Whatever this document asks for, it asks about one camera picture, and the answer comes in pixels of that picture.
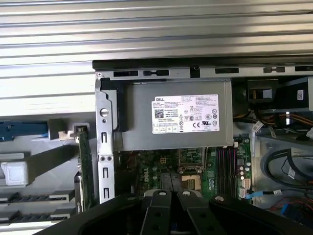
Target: gray metal surface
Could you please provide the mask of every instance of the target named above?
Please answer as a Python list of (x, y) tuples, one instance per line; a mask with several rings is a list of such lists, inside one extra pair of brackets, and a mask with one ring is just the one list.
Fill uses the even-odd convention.
[[(157, 96), (218, 94), (220, 131), (179, 134), (152, 133), (151, 102)], [(233, 142), (230, 81), (148, 83), (129, 86), (127, 90), (129, 130), (123, 133), (123, 147), (118, 150), (146, 150), (226, 146)]]
[(311, 0), (0, 0), (2, 116), (94, 112), (91, 61), (313, 52)]

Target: orange wire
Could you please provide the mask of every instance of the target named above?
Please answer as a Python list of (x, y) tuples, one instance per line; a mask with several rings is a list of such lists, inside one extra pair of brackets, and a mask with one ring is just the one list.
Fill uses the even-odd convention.
[(309, 119), (307, 119), (307, 118), (305, 118), (305, 117), (296, 115), (296, 114), (288, 114), (288, 115), (287, 115), (287, 114), (280, 114), (280, 116), (281, 116), (281, 117), (284, 117), (284, 116), (291, 116), (291, 117), (299, 118), (299, 119), (302, 119), (302, 120), (304, 120), (304, 121), (307, 121), (307, 122), (310, 122), (310, 123), (313, 124), (313, 121), (311, 121), (311, 120), (309, 120)]
[(299, 122), (308, 124), (309, 126), (313, 126), (313, 123), (306, 122), (306, 121), (304, 121), (304, 120), (301, 120), (301, 119), (298, 119), (298, 118), (295, 118), (295, 117), (292, 118), (292, 117), (287, 117), (287, 116), (286, 116), (286, 118), (288, 118), (288, 119), (293, 119), (293, 120), (297, 120), (297, 121), (299, 121)]

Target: barcode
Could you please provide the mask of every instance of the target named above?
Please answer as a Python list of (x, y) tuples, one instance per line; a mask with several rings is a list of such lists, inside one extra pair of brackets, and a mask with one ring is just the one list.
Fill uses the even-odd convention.
[(155, 109), (155, 118), (164, 118), (164, 110)]
[(303, 100), (303, 90), (298, 90), (297, 99), (298, 99), (298, 100)]

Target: slot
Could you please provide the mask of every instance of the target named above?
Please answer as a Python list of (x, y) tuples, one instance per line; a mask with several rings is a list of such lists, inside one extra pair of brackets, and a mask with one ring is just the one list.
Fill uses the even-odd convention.
[(102, 168), (103, 178), (107, 179), (109, 177), (109, 169), (107, 167)]
[(273, 71), (285, 72), (285, 67), (276, 67), (276, 68), (266, 67), (266, 68), (263, 68), (263, 73), (271, 73)]
[(151, 75), (156, 75), (156, 76), (168, 76), (170, 73), (168, 70), (156, 70), (155, 72), (152, 72), (152, 71), (144, 71), (143, 72), (143, 75), (144, 76), (151, 76)]
[(296, 72), (313, 71), (313, 66), (295, 66), (294, 70)]
[(239, 68), (222, 68), (222, 69), (215, 69), (216, 74), (222, 73), (239, 73)]
[(108, 142), (107, 133), (106, 132), (102, 132), (101, 133), (101, 142), (102, 143), (107, 143)]
[(110, 198), (109, 188), (103, 188), (103, 197), (104, 198)]
[(114, 77), (134, 77), (138, 76), (138, 71), (114, 71)]

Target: white plastic part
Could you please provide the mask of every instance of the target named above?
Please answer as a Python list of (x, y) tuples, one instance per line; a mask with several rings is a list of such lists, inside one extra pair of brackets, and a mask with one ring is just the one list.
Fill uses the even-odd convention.
[(313, 140), (313, 127), (307, 132), (306, 136)]
[(1, 163), (5, 174), (5, 183), (11, 185), (28, 185), (28, 167), (26, 162)]

